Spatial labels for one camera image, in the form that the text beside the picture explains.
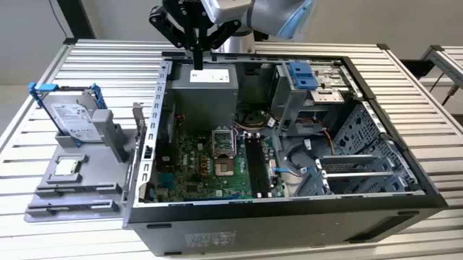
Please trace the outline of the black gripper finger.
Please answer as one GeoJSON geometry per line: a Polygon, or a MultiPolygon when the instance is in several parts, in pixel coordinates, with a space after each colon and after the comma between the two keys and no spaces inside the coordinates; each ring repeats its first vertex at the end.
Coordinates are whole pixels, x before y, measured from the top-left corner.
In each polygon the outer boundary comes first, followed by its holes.
{"type": "Polygon", "coordinates": [[[177,48],[191,51],[194,69],[198,69],[198,38],[194,27],[181,26],[163,5],[151,9],[149,21],[177,48]]]}
{"type": "Polygon", "coordinates": [[[209,29],[214,26],[211,21],[202,21],[198,36],[198,69],[203,69],[203,53],[218,49],[242,26],[239,20],[223,23],[209,35],[209,29]]]}

